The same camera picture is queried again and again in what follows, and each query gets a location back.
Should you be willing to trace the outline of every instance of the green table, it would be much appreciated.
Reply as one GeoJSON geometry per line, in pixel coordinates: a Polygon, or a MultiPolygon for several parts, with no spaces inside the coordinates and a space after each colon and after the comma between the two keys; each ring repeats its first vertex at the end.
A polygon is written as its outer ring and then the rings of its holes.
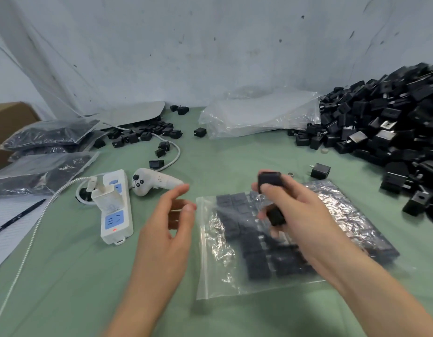
{"type": "MultiPolygon", "coordinates": [[[[182,155],[166,173],[191,184],[185,198],[246,191],[259,169],[294,172],[309,181],[309,164],[332,167],[329,178],[356,204],[416,270],[401,281],[433,315],[433,224],[401,209],[405,196],[379,191],[381,169],[334,150],[328,154],[296,147],[284,131],[210,141],[197,138],[198,109],[185,116],[166,111],[184,136],[182,155]]],[[[124,169],[129,177],[155,159],[159,140],[102,148],[83,176],[124,169]]],[[[175,150],[166,161],[173,159],[175,150]]],[[[164,190],[131,194],[134,235],[121,246],[100,238],[100,212],[79,204],[76,186],[47,210],[0,321],[0,336],[96,336],[105,329],[130,275],[137,236],[164,190]]],[[[0,305],[27,248],[29,236],[0,267],[0,305]]],[[[342,298],[326,283],[307,284],[248,296],[195,300],[200,272],[198,229],[186,275],[155,336],[363,336],[342,298]]]]}

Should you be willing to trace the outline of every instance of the right hand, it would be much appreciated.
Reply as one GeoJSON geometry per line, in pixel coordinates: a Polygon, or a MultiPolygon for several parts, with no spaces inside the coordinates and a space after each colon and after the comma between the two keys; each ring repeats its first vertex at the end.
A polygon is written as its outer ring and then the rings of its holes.
{"type": "MultiPolygon", "coordinates": [[[[261,192],[274,202],[287,224],[274,229],[284,230],[298,244],[305,259],[323,278],[337,287],[332,265],[337,260],[363,255],[335,223],[326,205],[309,188],[288,175],[281,175],[284,187],[262,184],[261,192]]],[[[252,189],[258,191],[257,182],[252,189]]],[[[266,217],[266,209],[259,213],[259,219],[266,217]]]]}

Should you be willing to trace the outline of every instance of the white power strip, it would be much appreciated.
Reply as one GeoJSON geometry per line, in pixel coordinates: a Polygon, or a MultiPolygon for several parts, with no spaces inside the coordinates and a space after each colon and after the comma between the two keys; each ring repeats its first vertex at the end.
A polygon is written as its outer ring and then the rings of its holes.
{"type": "Polygon", "coordinates": [[[101,212],[101,237],[107,244],[120,245],[134,233],[128,178],[120,169],[104,174],[103,185],[114,186],[122,196],[123,205],[111,213],[101,212]]]}

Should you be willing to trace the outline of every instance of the clear plastic bag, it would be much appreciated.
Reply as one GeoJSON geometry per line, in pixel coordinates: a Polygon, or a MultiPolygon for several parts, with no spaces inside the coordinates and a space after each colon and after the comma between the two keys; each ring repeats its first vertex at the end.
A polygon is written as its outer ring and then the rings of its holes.
{"type": "MultiPolygon", "coordinates": [[[[349,238],[394,275],[413,270],[382,233],[327,180],[305,184],[316,192],[349,238]]],[[[197,299],[235,296],[323,281],[285,233],[270,235],[258,211],[271,204],[257,192],[197,198],[201,275],[197,299]]]]}
{"type": "Polygon", "coordinates": [[[0,145],[7,151],[78,144],[100,121],[89,118],[47,120],[29,124],[0,145]]]}
{"type": "Polygon", "coordinates": [[[0,170],[0,196],[54,194],[98,155],[93,151],[24,156],[0,170]]]}
{"type": "Polygon", "coordinates": [[[321,122],[318,105],[317,92],[244,87],[213,101],[198,122],[207,126],[210,139],[305,128],[321,122]]]}
{"type": "Polygon", "coordinates": [[[94,146],[94,143],[97,139],[106,135],[106,132],[96,130],[89,132],[85,137],[81,140],[79,144],[73,144],[69,146],[55,146],[55,147],[37,147],[27,150],[18,150],[14,152],[11,156],[9,156],[9,162],[15,162],[19,158],[23,156],[29,155],[41,155],[41,154],[57,154],[57,153],[72,153],[72,152],[82,152],[82,151],[90,151],[90,149],[94,146]]]}

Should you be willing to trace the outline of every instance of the hand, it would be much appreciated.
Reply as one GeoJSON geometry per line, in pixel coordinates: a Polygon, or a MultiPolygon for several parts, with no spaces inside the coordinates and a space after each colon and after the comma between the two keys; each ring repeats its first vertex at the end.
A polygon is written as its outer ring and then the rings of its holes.
{"type": "Polygon", "coordinates": [[[188,184],[164,193],[140,231],[133,271],[124,299],[107,336],[121,336],[123,326],[132,326],[125,336],[148,336],[182,280],[191,245],[196,204],[177,197],[188,184]],[[173,238],[169,230],[177,230],[173,238]],[[130,322],[123,321],[130,316],[130,322]]]}
{"type": "MultiPolygon", "coordinates": [[[[287,221],[285,227],[276,226],[273,231],[285,230],[316,272],[338,288],[331,264],[338,258],[359,256],[363,254],[361,249],[335,223],[317,194],[288,175],[282,174],[281,178],[284,187],[261,186],[261,192],[279,207],[287,221]]],[[[252,184],[252,189],[258,191],[257,182],[252,184]]],[[[260,219],[266,217],[265,212],[266,209],[259,213],[260,219]]]]}

